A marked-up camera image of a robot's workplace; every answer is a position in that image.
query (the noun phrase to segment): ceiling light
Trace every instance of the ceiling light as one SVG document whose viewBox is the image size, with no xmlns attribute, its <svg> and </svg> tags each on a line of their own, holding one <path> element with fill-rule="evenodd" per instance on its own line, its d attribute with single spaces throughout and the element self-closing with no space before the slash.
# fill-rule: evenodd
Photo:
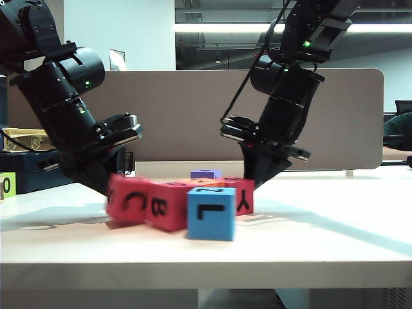
<svg viewBox="0 0 412 309">
<path fill-rule="evenodd" d="M 221 63 L 221 59 L 222 59 L 222 54 L 221 54 L 221 50 L 219 48 L 219 45 L 216 45 L 216 47 L 218 48 L 218 50 L 216 51 L 216 58 L 214 60 L 215 63 Z"/>
<path fill-rule="evenodd" d="M 207 33 L 262 33 L 269 24 L 175 24 L 175 32 L 207 32 Z M 275 27 L 275 32 L 282 33 L 284 24 Z"/>
<path fill-rule="evenodd" d="M 269 24 L 175 24 L 178 33 L 263 33 Z M 278 24 L 275 33 L 282 33 L 285 24 Z M 351 33 L 412 33 L 412 24 L 353 24 L 349 27 Z"/>
</svg>

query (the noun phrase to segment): purple block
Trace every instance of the purple block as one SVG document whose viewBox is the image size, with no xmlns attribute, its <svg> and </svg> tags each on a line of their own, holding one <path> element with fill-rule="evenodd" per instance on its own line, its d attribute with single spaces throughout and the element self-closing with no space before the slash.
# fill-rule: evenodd
<svg viewBox="0 0 412 309">
<path fill-rule="evenodd" d="M 220 169 L 197 169 L 191 171 L 191 178 L 220 178 L 221 170 Z"/>
</svg>

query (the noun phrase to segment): ceiling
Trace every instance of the ceiling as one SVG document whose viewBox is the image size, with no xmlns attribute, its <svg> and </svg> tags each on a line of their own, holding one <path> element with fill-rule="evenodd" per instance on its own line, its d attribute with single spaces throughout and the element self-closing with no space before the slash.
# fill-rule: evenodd
<svg viewBox="0 0 412 309">
<path fill-rule="evenodd" d="M 176 23 L 269 23 L 283 0 L 175 0 Z M 412 0 L 362 0 L 354 23 L 412 23 Z M 177 70 L 248 69 L 262 33 L 177 33 Z M 275 35 L 273 44 L 279 44 Z M 412 35 L 352 34 L 333 49 L 331 60 L 412 47 Z"/>
</svg>

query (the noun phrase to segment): red block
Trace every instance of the red block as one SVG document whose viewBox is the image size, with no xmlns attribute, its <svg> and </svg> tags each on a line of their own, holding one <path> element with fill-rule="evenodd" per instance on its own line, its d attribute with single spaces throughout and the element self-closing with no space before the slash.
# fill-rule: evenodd
<svg viewBox="0 0 412 309">
<path fill-rule="evenodd" d="M 144 223 L 148 206 L 147 190 L 152 182 L 143 177 L 125 177 L 112 174 L 108 187 L 106 212 L 113 221 Z"/>
<path fill-rule="evenodd" d="M 185 182 L 156 182 L 148 190 L 146 222 L 173 232 L 187 228 L 187 192 L 197 187 Z"/>
<path fill-rule="evenodd" d="M 179 182 L 195 184 L 197 187 L 224 187 L 225 182 L 221 179 L 212 178 L 189 178 L 181 179 Z"/>
<path fill-rule="evenodd" d="M 252 214 L 255 181 L 238 177 L 224 177 L 220 180 L 225 182 L 226 187 L 236 188 L 236 215 Z"/>
</svg>

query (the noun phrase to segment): person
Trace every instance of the person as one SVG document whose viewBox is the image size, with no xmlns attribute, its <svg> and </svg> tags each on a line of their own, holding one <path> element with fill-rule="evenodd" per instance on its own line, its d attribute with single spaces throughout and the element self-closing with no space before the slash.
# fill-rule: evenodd
<svg viewBox="0 0 412 309">
<path fill-rule="evenodd" d="M 384 140 L 383 160 L 403 160 L 412 156 L 412 112 L 397 115 L 384 123 L 384 136 L 402 135 L 402 138 Z"/>
</svg>

